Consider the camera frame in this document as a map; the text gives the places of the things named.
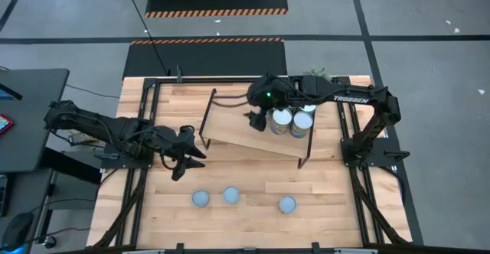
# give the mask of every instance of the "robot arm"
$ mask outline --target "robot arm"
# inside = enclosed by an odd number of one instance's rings
[[[374,114],[364,130],[353,135],[353,154],[366,158],[373,148],[374,139],[386,126],[401,120],[398,99],[387,87],[352,86],[330,82],[323,77],[277,77],[264,75],[250,85],[247,100],[259,106],[260,112],[247,113],[250,125],[259,131],[266,127],[266,111],[289,106],[319,105],[328,101],[370,105]]]
[[[72,101],[52,102],[45,128],[56,133],[58,129],[76,129],[106,143],[135,160],[143,160],[153,152],[160,154],[162,163],[173,170],[172,180],[178,181],[187,168],[201,168],[204,164],[185,155],[206,158],[194,145],[194,127],[182,126],[177,135],[165,126],[152,126],[148,120],[110,118],[79,109]],[[177,161],[174,168],[166,165],[164,157]]]

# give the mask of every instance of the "gray floor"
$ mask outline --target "gray floor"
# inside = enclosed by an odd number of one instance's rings
[[[0,0],[0,15],[10,0]],[[136,0],[143,9],[146,0]],[[490,0],[361,0],[372,35],[490,34]],[[284,16],[149,19],[155,36],[361,33],[352,0],[289,0]],[[145,36],[130,0],[19,0],[1,38]],[[371,74],[362,42],[287,41],[291,74]],[[0,44],[0,65],[66,67],[69,84],[118,95],[128,44]],[[490,249],[490,42],[375,42],[384,83],[399,97],[397,125],[425,244]],[[66,89],[64,98],[114,116],[117,99]],[[49,146],[70,149],[50,138]],[[50,230],[88,226],[90,210],[61,211]],[[57,236],[80,249],[87,233]],[[46,252],[35,248],[33,252]]]

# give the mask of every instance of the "wooden table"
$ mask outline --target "wooden table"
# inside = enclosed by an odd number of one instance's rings
[[[371,83],[368,76],[350,78],[357,85]],[[125,78],[117,116],[137,116],[143,80]],[[213,88],[223,95],[240,95],[247,85],[166,83],[160,89],[155,124],[173,129],[193,125],[196,146],[204,151],[197,133]],[[373,109],[357,106],[357,111],[364,128]],[[352,134],[350,119],[348,126]],[[311,158],[300,170],[297,158],[213,140],[204,160],[206,167],[188,170],[174,182],[172,173],[155,157],[145,187],[137,248],[174,249],[177,243],[184,243],[186,249],[309,248],[312,242],[319,242],[321,247],[362,246],[340,137],[337,107],[325,103],[316,111]],[[371,179],[380,211],[404,239],[410,240],[397,180],[377,168],[371,169]],[[125,180],[126,171],[120,170],[100,188],[87,245],[99,240],[118,214]],[[236,205],[226,204],[221,196],[228,186],[240,190]],[[196,190],[210,193],[205,208],[191,204],[191,194]],[[279,199],[285,195],[298,202],[294,214],[279,212]],[[364,211],[374,242],[371,217],[367,208]],[[125,243],[129,241],[132,216],[128,219]]]

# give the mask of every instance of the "can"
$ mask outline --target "can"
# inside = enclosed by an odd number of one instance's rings
[[[205,190],[198,190],[192,194],[192,203],[197,207],[205,207],[209,202],[209,194]]]
[[[236,204],[240,200],[240,192],[236,187],[227,187],[223,191],[223,198],[227,204]]]
[[[297,204],[294,197],[285,196],[279,201],[279,209],[285,214],[294,213],[296,211],[296,208]]]
[[[292,113],[288,109],[274,109],[270,117],[270,130],[277,135],[284,135],[291,124]]]
[[[316,105],[305,105],[303,107],[299,107],[299,110],[303,112],[307,112],[309,114],[312,114],[316,109]]]
[[[312,125],[312,115],[303,111],[297,112],[292,119],[292,125],[289,132],[295,138],[304,138],[308,134],[308,131]]]

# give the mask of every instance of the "cable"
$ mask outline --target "cable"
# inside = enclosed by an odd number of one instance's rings
[[[240,94],[239,96],[214,96],[214,98],[216,99],[234,99],[234,98],[242,98],[242,97],[245,97],[247,96],[247,93],[244,93],[244,94]]]
[[[243,103],[233,104],[233,105],[221,104],[221,103],[218,103],[216,101],[212,101],[212,103],[216,106],[221,106],[224,108],[237,108],[239,106],[244,106],[244,105],[248,104],[248,101],[243,102]]]
[[[59,234],[59,233],[65,232],[65,231],[69,231],[69,230],[73,230],[73,231],[86,231],[86,230],[90,230],[90,227],[87,227],[87,228],[76,228],[76,227],[63,228],[62,230],[58,230],[58,231],[55,231],[55,232],[52,232],[52,233],[48,233],[48,234],[46,234],[44,236],[39,236],[37,238],[28,239],[25,242],[21,243],[21,245],[18,246],[18,247],[21,247],[21,246],[23,246],[26,243],[32,243],[32,242],[34,242],[34,241],[36,241],[38,239],[42,239],[42,238],[45,238],[47,236],[53,236],[53,235],[56,235],[56,234]],[[2,247],[2,248],[0,248],[0,251],[7,250],[8,248],[9,248],[9,246]]]
[[[392,174],[394,177],[397,178],[398,184],[400,185],[401,202],[403,204],[405,204],[405,183],[401,179],[401,176],[397,172],[395,172],[392,169],[390,169],[389,167],[383,166],[383,167],[380,167],[380,168],[383,169],[383,170],[385,170],[387,173]]]
[[[45,206],[50,205],[50,204],[56,204],[56,203],[60,203],[60,202],[64,202],[64,201],[72,201],[72,200],[82,200],[82,201],[88,201],[88,202],[94,202],[95,201],[95,200],[89,200],[89,199],[83,199],[83,198],[77,198],[77,197],[66,199],[66,200],[54,200],[54,201],[49,201],[45,204],[42,204],[38,207],[35,207],[32,210],[30,210],[28,213],[32,213],[32,212],[36,211],[37,209],[45,207]]]
[[[163,68],[163,70],[165,71],[165,74],[167,74],[167,76],[170,76],[170,71],[167,71],[167,68],[165,67],[165,65],[163,64],[162,59],[160,58],[160,54],[158,53],[158,50],[156,49],[155,42],[153,41],[152,34],[150,33],[150,30],[149,30],[149,29],[148,29],[148,27],[146,26],[145,20],[143,20],[143,17],[142,17],[142,15],[141,15],[141,13],[139,12],[139,9],[138,9],[138,6],[136,5],[135,0],[131,0],[131,2],[132,2],[132,5],[134,5],[134,7],[135,7],[136,12],[138,12],[139,19],[140,19],[140,20],[141,20],[141,22],[143,23],[143,26],[144,26],[144,27],[145,27],[145,29],[146,29],[146,33],[148,33],[148,37],[150,38],[150,41],[152,42],[152,46],[153,46],[153,49],[155,50],[156,57],[158,58],[158,61],[159,61],[159,62],[160,62],[160,64],[162,65],[162,68]]]
[[[172,170],[174,170],[177,167],[177,165],[175,165],[174,167],[168,166],[167,163],[165,162],[165,159],[163,159],[163,155],[161,156],[161,159],[162,159],[163,167],[165,167],[167,170],[172,171]]]
[[[85,90],[85,89],[82,89],[82,88],[79,88],[79,87],[76,87],[76,86],[71,86],[71,85],[68,85],[68,84],[66,84],[66,86],[67,87],[70,87],[72,89],[84,91],[86,93],[92,93],[93,95],[97,95],[97,96],[101,96],[101,97],[108,97],[108,98],[115,98],[115,99],[119,99],[120,98],[120,96],[110,96],[110,95],[95,93],[93,91]]]
[[[116,173],[116,171],[119,170],[119,169],[114,169],[112,172],[110,172],[107,176],[105,176],[105,178],[103,178],[101,180],[101,182],[99,183],[99,185],[97,186],[97,193],[99,193],[99,189],[100,187],[102,187],[102,184],[110,177],[112,176],[114,173]],[[59,202],[64,202],[64,201],[71,201],[71,200],[83,200],[83,201],[89,201],[89,202],[94,202],[97,200],[97,197],[95,197],[93,200],[89,200],[89,199],[84,199],[84,198],[77,198],[77,197],[74,197],[74,198],[70,198],[70,199],[66,199],[66,200],[54,200],[54,201],[49,201],[45,204],[42,204],[38,207],[35,207],[33,208],[32,210],[29,211],[29,213],[32,213],[34,211],[36,211],[37,209],[39,208],[42,208],[42,207],[45,207],[47,205],[50,205],[50,204],[55,204],[55,203],[59,203]]]

